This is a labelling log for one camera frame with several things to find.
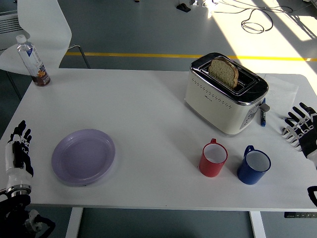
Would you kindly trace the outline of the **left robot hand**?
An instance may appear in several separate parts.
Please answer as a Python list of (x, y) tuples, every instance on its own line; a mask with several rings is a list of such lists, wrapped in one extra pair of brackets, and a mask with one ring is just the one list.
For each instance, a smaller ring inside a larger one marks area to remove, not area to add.
[(10, 135), (5, 147), (5, 170), (8, 175), (6, 190), (31, 189), (31, 179), (34, 170), (29, 156), (29, 146), (32, 139), (31, 130), (26, 128), (22, 120)]

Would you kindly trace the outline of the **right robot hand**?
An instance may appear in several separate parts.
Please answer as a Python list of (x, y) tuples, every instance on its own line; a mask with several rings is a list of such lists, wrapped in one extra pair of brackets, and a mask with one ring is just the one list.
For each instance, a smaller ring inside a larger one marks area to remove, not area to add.
[(300, 148), (304, 156), (317, 165), (317, 112), (300, 102), (299, 107), (293, 107), (284, 119), (287, 126), (282, 129), (282, 135)]

